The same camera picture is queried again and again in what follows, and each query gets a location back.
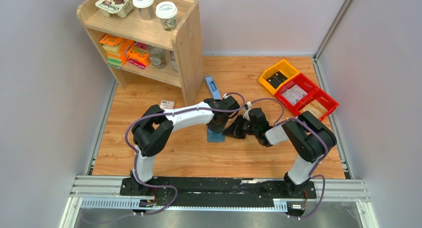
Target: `yellow bin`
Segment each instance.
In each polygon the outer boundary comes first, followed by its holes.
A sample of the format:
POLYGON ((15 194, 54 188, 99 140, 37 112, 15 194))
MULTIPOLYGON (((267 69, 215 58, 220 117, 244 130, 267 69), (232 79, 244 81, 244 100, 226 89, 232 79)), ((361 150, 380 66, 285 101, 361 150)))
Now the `yellow bin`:
POLYGON ((298 74, 300 74, 299 70, 293 67, 287 60, 282 59, 277 64, 266 69, 259 77, 258 82, 274 95, 283 84, 298 74))

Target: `glass jar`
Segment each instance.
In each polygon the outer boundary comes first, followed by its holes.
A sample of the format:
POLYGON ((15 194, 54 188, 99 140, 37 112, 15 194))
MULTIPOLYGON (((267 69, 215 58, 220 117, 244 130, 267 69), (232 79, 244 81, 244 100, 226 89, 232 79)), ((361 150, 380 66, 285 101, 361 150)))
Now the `glass jar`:
POLYGON ((173 69, 178 72, 177 70, 177 64, 176 64, 176 58, 174 57, 174 52, 170 51, 170 59, 172 60, 173 69))
POLYGON ((147 48, 151 64, 157 69, 164 68, 164 66, 166 66, 166 56, 164 54, 164 49, 152 45, 148 45, 147 48))

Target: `gray wall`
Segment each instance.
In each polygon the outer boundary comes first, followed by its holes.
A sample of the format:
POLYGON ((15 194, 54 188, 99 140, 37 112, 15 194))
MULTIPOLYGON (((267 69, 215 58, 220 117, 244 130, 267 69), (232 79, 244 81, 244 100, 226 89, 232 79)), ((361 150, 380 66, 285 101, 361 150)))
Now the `gray wall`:
POLYGON ((314 54, 344 0, 198 0, 205 54, 314 54))
POLYGON ((380 227, 421 227, 421 0, 356 0, 321 59, 380 227))
POLYGON ((57 227, 112 75, 76 18, 83 0, 3 0, 0 227, 57 227))

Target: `shelf board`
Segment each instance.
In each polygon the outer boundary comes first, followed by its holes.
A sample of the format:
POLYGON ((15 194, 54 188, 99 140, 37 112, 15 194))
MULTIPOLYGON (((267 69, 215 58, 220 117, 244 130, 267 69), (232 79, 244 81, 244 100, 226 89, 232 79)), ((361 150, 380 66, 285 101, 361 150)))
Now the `shelf board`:
POLYGON ((126 62, 121 69, 180 88, 179 73, 173 69, 170 58, 166 58, 166 61, 167 64, 162 69, 156 69, 152 64, 149 64, 145 69, 140 69, 129 62, 126 62))
MULTIPOLYGON (((181 11, 178 12, 176 22, 179 23, 184 16, 185 13, 181 11)), ((100 10, 97 10, 97 12, 85 22, 85 26, 90 29, 110 33, 134 41, 158 46, 167 50, 173 50, 173 31, 165 31, 161 25, 160 19, 157 17, 154 17, 152 20, 143 20, 139 15, 137 8, 134 8, 125 18, 120 18, 117 15, 105 17, 100 10)))

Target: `wooden shelf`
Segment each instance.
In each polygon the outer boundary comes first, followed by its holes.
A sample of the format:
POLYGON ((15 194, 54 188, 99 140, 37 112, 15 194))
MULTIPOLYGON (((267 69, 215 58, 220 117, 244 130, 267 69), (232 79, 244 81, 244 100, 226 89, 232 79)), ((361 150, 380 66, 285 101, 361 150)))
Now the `wooden shelf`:
POLYGON ((171 1, 177 7, 176 28, 165 31, 159 18, 143 20, 137 8, 125 18, 114 14, 105 17, 95 6, 97 1, 99 0, 85 0, 78 7, 77 16, 106 63, 106 51, 99 41, 109 33, 174 51, 179 68, 178 72, 173 69, 169 52, 166 52, 167 65, 163 69, 155 69, 149 65, 142 70, 128 62, 121 69, 109 67, 118 83, 126 88, 134 74, 145 76, 182 88, 185 105, 194 104, 204 82, 199 3, 194 0, 154 0, 154 11, 157 4, 163 1, 171 1))
POLYGON ((166 55, 166 63, 166 66, 162 69, 156 69, 152 64, 149 64, 145 69, 140 69, 129 62, 126 62, 121 69, 180 88, 179 73, 173 69, 168 54, 166 55))

